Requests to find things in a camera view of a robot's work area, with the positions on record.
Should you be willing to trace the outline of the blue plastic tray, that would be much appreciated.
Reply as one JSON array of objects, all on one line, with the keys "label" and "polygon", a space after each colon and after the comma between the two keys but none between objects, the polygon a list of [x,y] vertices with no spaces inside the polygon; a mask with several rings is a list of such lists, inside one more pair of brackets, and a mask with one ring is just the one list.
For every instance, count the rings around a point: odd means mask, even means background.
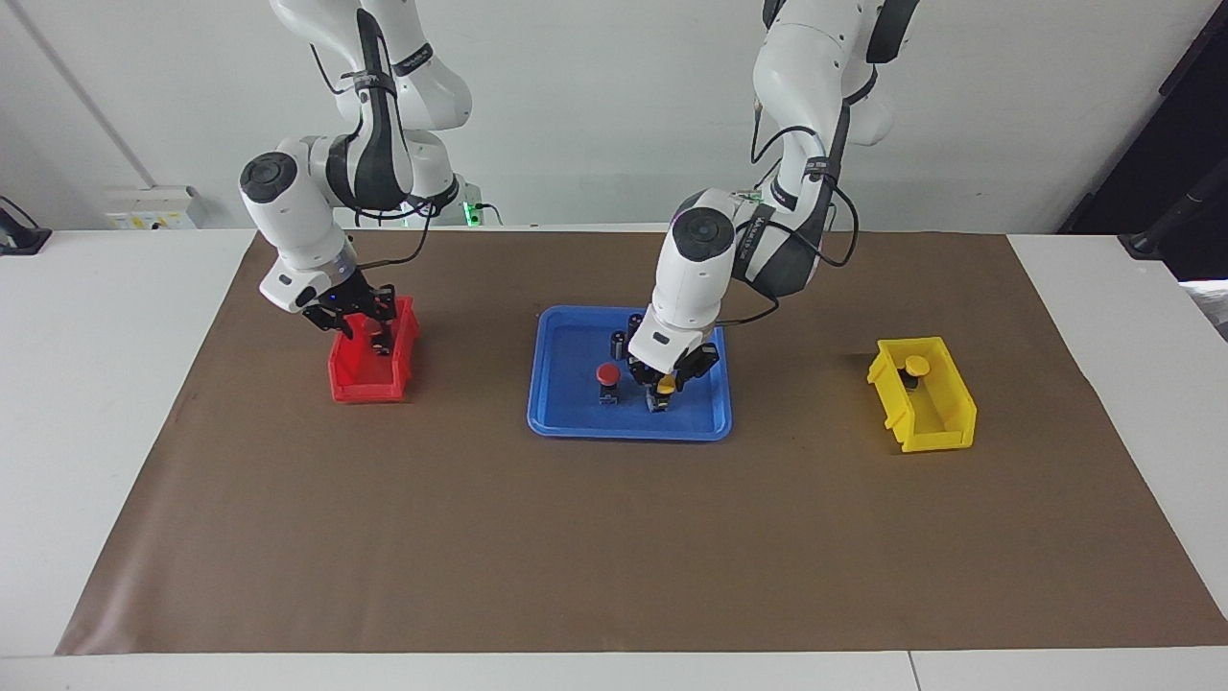
[{"label": "blue plastic tray", "polygon": [[553,306],[535,326],[527,420],[544,437],[620,441],[722,441],[733,427],[731,377],[720,362],[650,412],[643,390],[623,372],[618,401],[600,403],[597,368],[610,360],[612,333],[635,314],[624,306]]}]

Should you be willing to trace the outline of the red plastic bin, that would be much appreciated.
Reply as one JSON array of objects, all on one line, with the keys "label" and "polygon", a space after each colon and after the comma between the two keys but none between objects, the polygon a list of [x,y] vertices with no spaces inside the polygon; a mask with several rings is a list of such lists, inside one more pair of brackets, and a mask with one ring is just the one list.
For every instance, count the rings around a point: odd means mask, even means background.
[{"label": "red plastic bin", "polygon": [[329,355],[332,396],[336,403],[399,403],[413,380],[413,350],[418,341],[418,318],[411,295],[395,298],[391,322],[391,353],[377,353],[367,333],[368,318],[345,315],[352,338],[338,334]]}]

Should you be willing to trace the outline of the brown paper mat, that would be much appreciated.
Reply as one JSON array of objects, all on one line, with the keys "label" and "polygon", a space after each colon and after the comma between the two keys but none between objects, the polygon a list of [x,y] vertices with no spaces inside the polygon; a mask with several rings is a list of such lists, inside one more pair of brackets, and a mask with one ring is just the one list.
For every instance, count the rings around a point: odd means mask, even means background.
[{"label": "brown paper mat", "polygon": [[[657,233],[443,232],[375,275],[422,328],[406,403],[336,404],[330,340],[251,241],[61,655],[1228,644],[1001,234],[869,233],[728,334],[716,443],[528,428],[539,315],[648,301]],[[865,380],[942,338],[973,446],[903,452]]]}]

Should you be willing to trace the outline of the white power strip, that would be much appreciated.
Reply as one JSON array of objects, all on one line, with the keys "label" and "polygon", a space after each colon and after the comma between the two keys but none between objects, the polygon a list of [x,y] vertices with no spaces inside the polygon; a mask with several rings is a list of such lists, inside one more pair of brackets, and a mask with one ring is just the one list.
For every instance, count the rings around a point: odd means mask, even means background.
[{"label": "white power strip", "polygon": [[201,228],[201,205],[189,185],[109,188],[104,214],[118,230]]}]

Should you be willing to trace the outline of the yellow plastic bin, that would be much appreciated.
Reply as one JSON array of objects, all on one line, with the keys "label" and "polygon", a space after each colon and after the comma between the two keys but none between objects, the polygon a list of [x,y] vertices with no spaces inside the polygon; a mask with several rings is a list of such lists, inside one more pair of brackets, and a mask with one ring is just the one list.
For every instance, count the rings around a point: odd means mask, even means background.
[{"label": "yellow plastic bin", "polygon": [[[962,450],[973,446],[977,404],[942,338],[879,340],[865,380],[885,412],[885,430],[903,452]],[[907,355],[930,358],[931,372],[916,392],[904,389],[898,369]]]}]

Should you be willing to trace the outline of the black stand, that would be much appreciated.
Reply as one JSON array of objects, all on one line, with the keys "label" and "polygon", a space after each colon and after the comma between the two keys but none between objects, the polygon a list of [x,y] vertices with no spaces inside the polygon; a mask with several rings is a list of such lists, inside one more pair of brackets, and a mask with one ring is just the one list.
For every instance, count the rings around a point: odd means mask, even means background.
[{"label": "black stand", "polygon": [[1152,223],[1117,234],[1140,261],[1167,261],[1178,272],[1228,272],[1228,185],[1190,189]]}]

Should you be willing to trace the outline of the grey white object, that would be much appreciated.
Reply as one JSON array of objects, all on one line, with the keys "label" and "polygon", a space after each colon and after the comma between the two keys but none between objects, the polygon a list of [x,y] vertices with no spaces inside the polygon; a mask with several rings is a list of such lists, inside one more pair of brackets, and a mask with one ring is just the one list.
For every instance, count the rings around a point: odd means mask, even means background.
[{"label": "grey white object", "polygon": [[1181,287],[1228,342],[1228,279],[1183,281]]}]

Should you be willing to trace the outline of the black curtain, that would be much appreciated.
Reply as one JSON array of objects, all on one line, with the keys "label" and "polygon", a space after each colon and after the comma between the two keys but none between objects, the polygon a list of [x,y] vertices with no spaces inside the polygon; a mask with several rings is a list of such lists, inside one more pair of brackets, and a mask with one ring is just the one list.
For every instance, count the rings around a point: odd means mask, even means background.
[{"label": "black curtain", "polygon": [[[1190,189],[1228,185],[1228,0],[1159,88],[1160,102],[1102,183],[1086,194],[1059,234],[1117,237],[1158,218]],[[1180,281],[1228,279],[1228,272],[1178,272]]]}]

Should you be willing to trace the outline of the black clamp mount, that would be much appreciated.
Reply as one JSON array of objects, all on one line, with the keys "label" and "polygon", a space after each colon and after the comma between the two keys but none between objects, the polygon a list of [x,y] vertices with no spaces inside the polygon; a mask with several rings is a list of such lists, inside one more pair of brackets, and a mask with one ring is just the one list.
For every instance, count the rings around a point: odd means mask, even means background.
[{"label": "black clamp mount", "polygon": [[53,233],[17,203],[0,194],[0,255],[36,255]]}]

